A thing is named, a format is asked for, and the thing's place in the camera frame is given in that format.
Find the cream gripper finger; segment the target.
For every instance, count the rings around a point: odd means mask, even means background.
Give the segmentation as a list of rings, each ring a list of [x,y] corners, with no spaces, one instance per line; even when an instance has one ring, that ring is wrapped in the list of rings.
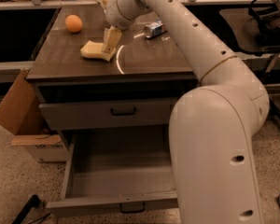
[[[107,7],[109,0],[96,0],[96,1],[101,5],[101,7]]]
[[[104,30],[104,43],[102,52],[111,54],[116,48],[122,36],[122,31],[113,26],[105,28]]]

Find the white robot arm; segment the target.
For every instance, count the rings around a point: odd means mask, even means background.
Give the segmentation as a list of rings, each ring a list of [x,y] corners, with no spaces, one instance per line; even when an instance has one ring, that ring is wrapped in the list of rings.
[[[120,30],[155,12],[200,82],[176,102],[169,121],[181,223],[264,224],[252,152],[269,111],[262,83],[178,0],[99,2]]]

